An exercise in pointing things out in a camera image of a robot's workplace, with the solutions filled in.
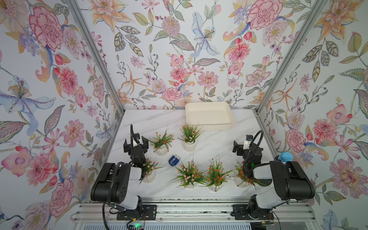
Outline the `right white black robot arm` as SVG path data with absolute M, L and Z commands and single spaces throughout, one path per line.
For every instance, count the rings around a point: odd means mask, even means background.
M 268 163 L 262 162 L 260 143 L 263 131 L 246 135 L 243 144 L 233 143 L 233 152 L 243 158 L 236 170 L 241 186 L 263 186 L 268 189 L 252 195 L 246 205 L 233 205 L 231 216 L 236 220 L 272 221 L 276 218 L 274 209 L 291 200 L 312 199 L 315 188 L 298 162 L 291 160 L 291 154 L 282 154 Z

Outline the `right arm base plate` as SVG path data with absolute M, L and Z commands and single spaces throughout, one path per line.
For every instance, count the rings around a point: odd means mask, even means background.
M 261 209 L 258 206 L 253 207 L 247 204 L 232 205 L 231 216 L 235 217 L 236 220 L 274 220 L 274 215 L 270 209 Z

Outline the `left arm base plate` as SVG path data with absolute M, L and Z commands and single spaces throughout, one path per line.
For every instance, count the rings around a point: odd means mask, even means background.
M 156 220 L 157 206 L 138 204 L 136 209 L 119 211 L 117 220 Z

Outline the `potted plant pink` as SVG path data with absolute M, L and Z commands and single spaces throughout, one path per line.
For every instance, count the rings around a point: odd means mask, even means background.
M 178 175 L 174 179 L 170 180 L 170 182 L 180 182 L 179 187 L 193 189 L 199 185 L 207 185 L 205 172 L 199 169 L 198 164 L 195 163 L 194 160 L 188 161 L 187 163 L 180 162 L 176 169 Z

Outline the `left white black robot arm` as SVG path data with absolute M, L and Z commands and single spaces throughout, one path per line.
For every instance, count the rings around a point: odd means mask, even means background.
M 131 162 L 105 163 L 91 189 L 91 200 L 102 204 L 102 217 L 106 230 L 109 229 L 105 207 L 115 209 L 119 220 L 127 220 L 126 229 L 143 230 L 130 224 L 137 220 L 156 220 L 157 206 L 144 205 L 142 198 L 128 192 L 130 181 L 142 181 L 147 172 L 148 160 L 145 156 L 149 148 L 148 139 L 135 133 L 130 125 L 130 143 L 123 144 L 123 151 Z

